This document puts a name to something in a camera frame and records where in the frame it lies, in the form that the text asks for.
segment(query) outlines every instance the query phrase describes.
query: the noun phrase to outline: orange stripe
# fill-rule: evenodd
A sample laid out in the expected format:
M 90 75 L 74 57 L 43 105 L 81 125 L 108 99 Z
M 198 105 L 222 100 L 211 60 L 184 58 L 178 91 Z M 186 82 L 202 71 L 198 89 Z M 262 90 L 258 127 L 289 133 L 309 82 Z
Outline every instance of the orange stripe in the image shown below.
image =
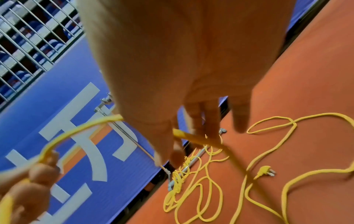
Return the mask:
M 90 135 L 90 140 L 97 145 L 104 137 L 106 137 L 113 129 L 108 125 L 101 125 L 95 132 Z M 63 171 L 58 180 L 66 175 L 82 158 L 86 156 L 85 151 L 80 147 L 76 147 L 71 154 L 63 161 Z

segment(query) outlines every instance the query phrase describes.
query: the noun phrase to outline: metal railing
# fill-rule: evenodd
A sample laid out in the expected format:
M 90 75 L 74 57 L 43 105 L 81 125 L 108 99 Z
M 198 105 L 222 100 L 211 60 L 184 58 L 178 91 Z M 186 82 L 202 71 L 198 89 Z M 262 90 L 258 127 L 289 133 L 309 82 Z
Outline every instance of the metal railing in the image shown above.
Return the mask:
M 0 111 L 82 34 L 75 0 L 0 1 Z

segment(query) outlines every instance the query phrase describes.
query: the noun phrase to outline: metal grate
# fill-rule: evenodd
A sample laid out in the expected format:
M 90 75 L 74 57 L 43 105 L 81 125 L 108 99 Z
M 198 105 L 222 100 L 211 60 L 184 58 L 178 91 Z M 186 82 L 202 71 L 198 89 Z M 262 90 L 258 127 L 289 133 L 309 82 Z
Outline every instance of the metal grate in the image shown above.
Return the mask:
M 75 0 L 0 1 L 0 111 L 82 33 Z

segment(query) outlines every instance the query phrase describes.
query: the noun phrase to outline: hand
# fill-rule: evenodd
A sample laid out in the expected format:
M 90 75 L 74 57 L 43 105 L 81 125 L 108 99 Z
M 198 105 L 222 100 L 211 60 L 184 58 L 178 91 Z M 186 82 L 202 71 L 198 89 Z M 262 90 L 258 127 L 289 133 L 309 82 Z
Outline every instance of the hand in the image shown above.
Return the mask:
M 6 194 L 14 199 L 11 224 L 29 224 L 49 208 L 51 187 L 59 177 L 58 153 L 43 164 L 31 164 L 0 174 L 0 200 Z M 21 180 L 29 178 L 30 183 Z
M 229 96 L 234 127 L 246 130 L 252 89 L 279 53 L 295 0 L 77 3 L 119 113 L 150 141 L 157 165 L 178 167 L 172 128 L 182 105 L 192 133 L 218 139 L 218 98 Z

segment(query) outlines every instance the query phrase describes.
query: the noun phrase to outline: orange carpet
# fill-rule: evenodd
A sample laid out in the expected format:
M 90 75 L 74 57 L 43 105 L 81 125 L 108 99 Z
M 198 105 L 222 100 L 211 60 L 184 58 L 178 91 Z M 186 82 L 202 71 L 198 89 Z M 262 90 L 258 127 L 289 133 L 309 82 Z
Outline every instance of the orange carpet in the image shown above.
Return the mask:
M 304 32 L 277 60 L 266 77 L 254 90 L 251 122 L 272 116 L 293 119 L 325 112 L 337 112 L 354 118 L 354 1 L 331 0 Z M 262 127 L 284 121 L 269 121 Z M 275 146 L 289 128 L 259 135 L 237 134 L 228 114 L 221 127 L 228 130 L 224 142 L 249 163 L 260 153 Z M 280 212 L 282 187 L 286 182 L 307 171 L 324 168 L 346 168 L 354 160 L 354 130 L 335 117 L 315 118 L 298 123 L 295 133 L 276 152 L 262 160 L 277 172 L 273 178 L 261 178 Z M 229 161 L 209 166 L 212 179 L 223 190 L 223 209 L 214 223 L 228 224 L 236 210 L 243 176 Z M 208 184 L 204 184 L 204 198 Z M 219 194 L 213 188 L 212 203 L 205 218 L 217 208 Z M 129 224 L 175 223 L 174 212 L 163 211 L 167 194 L 165 183 L 131 218 Z M 254 191 L 250 196 L 262 201 Z M 292 188 L 288 197 L 291 224 L 334 224 L 354 222 L 354 178 L 345 174 L 311 177 Z M 199 190 L 182 205 L 180 223 L 196 214 Z M 244 202 L 237 224 L 279 223 L 271 213 Z

